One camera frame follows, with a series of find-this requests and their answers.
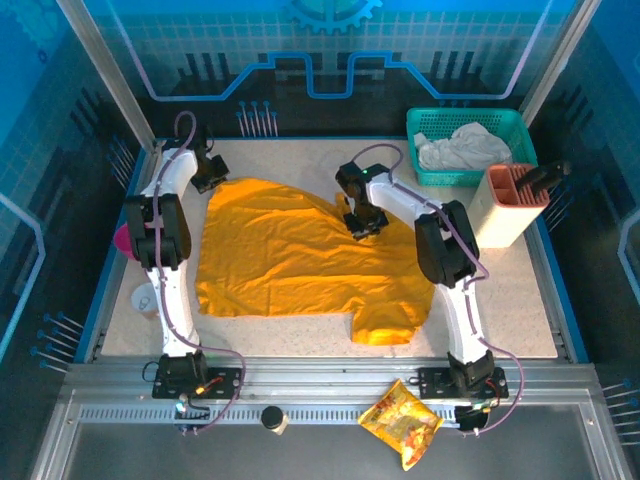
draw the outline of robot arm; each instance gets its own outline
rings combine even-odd
[[[388,224],[388,211],[415,230],[418,264],[423,274],[444,298],[449,330],[450,371],[461,392],[483,385],[494,371],[491,351],[480,343],[483,337],[475,297],[475,284],[465,282],[475,273],[475,264],[430,205],[447,215],[469,250],[478,258],[479,250],[462,204],[425,199],[408,185],[390,178],[389,170],[373,165],[361,170],[354,162],[340,167],[336,180],[349,197],[352,213],[345,215],[347,227],[356,239],[377,234]],[[472,324],[469,315],[475,319]]]
[[[125,212],[131,245],[136,259],[146,270],[149,280],[156,292],[160,304],[160,276],[162,268],[165,277],[165,303],[175,333],[198,345],[200,338],[194,328],[187,295],[186,270],[187,259],[191,254],[191,235],[186,222],[180,199],[189,182],[203,193],[222,182],[229,173],[221,157],[209,159],[206,156],[206,140],[196,143],[180,155],[177,146],[165,145],[162,164],[157,169],[149,185],[140,195],[125,200]],[[152,201],[162,167],[167,167],[160,183],[159,207],[160,218],[153,218]],[[161,222],[162,234],[160,242],[162,265],[156,265],[155,222]],[[160,308],[163,343],[162,352],[168,357],[185,357],[195,354],[196,349],[180,341],[169,328],[164,309]]]

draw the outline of white cloth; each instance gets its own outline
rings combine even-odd
[[[458,128],[450,139],[430,141],[418,133],[414,141],[420,166],[426,170],[484,170],[511,162],[507,144],[477,122]]]

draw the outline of snack bag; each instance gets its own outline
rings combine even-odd
[[[401,455],[405,471],[418,463],[443,422],[401,380],[358,419],[360,425]]]

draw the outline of speckled white tabletop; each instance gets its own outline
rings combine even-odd
[[[363,140],[220,140],[219,153],[231,171],[230,178],[255,177],[291,185],[335,201],[340,187],[334,175],[340,165],[362,148],[375,143]],[[407,142],[393,140],[407,153]],[[361,157],[362,167],[374,163],[391,166],[396,153],[380,148]],[[410,160],[397,170],[398,178],[417,187]],[[442,201],[460,200],[468,205],[474,190],[425,188]],[[191,185],[182,199],[193,249],[187,285],[195,283],[200,241],[211,193],[198,195]],[[481,260],[491,273],[478,285],[478,307],[485,335],[493,344],[519,357],[555,358],[556,348],[524,238],[509,248],[483,250]],[[131,305],[131,294],[148,282],[136,262],[127,264],[113,315],[102,347],[105,356],[159,356],[162,330],[158,317],[147,318]],[[237,350],[248,356],[330,357],[446,357],[449,336],[444,303],[436,294],[429,318],[411,343],[395,347],[369,347],[351,343],[351,316],[347,314],[295,317],[217,318],[198,313],[195,289],[189,291],[193,320],[204,345]]]

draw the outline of pink object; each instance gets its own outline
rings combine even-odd
[[[136,257],[133,256],[133,248],[131,248],[131,239],[129,238],[129,227],[126,223],[116,230],[116,234],[113,236],[113,244],[118,250],[124,253],[127,258],[131,260],[136,259]]]

